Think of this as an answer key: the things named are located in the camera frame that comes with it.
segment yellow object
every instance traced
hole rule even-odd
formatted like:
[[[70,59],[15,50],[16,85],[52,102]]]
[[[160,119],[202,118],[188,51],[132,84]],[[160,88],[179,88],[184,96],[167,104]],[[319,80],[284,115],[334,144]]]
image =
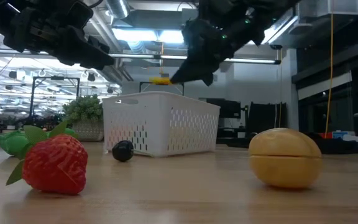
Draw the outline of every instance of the yellow object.
[[[256,135],[249,144],[250,166],[262,182],[275,187],[309,187],[321,171],[321,151],[308,136],[277,128]]]
[[[171,80],[169,78],[150,78],[150,82],[156,85],[172,85]]]

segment plastic basket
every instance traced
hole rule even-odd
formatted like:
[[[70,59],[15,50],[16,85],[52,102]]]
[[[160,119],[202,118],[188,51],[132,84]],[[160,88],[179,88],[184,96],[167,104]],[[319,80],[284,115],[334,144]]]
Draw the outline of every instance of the plastic basket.
[[[104,148],[130,140],[135,153],[152,157],[215,150],[219,109],[159,91],[103,99]]]

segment table surface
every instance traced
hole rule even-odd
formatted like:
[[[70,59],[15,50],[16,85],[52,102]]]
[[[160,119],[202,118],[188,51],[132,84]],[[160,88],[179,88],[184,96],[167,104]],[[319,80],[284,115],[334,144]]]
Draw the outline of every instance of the table surface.
[[[246,151],[115,161],[103,144],[85,144],[87,183],[78,196],[5,186],[18,160],[0,150],[0,223],[358,224],[358,155],[325,156],[312,189],[266,187]]]

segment small dark fruit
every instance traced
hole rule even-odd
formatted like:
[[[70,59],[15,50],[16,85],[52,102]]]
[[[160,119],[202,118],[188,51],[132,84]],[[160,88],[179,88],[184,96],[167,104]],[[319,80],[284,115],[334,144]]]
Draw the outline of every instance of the small dark fruit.
[[[130,141],[121,141],[113,147],[112,156],[120,162],[126,162],[134,156],[134,145]]]

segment toy strawberry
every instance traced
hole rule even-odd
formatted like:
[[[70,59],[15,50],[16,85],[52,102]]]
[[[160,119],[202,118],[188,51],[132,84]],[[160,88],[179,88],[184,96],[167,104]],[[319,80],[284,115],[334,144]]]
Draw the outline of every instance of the toy strawberry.
[[[20,163],[6,185],[23,178],[34,189],[75,195],[85,186],[88,154],[74,134],[63,134],[67,122],[60,123],[50,134],[34,126],[24,126],[29,140]]]

